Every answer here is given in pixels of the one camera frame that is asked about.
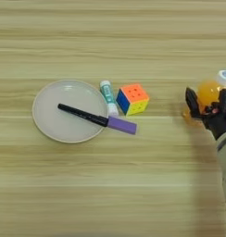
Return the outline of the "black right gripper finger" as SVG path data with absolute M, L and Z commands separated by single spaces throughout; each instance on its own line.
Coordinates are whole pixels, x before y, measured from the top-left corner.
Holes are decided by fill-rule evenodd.
M 195 91 L 189 87 L 185 90 L 185 101 L 190 109 L 190 115 L 193 119 L 201 119 L 199 104 Z

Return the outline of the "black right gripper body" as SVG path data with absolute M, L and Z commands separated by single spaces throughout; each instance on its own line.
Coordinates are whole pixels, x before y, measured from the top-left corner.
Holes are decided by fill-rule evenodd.
M 216 140 L 226 132 L 226 118 L 220 111 L 218 103 L 206 107 L 206 113 L 202 116 L 202 121 L 205 128 L 211 131 Z

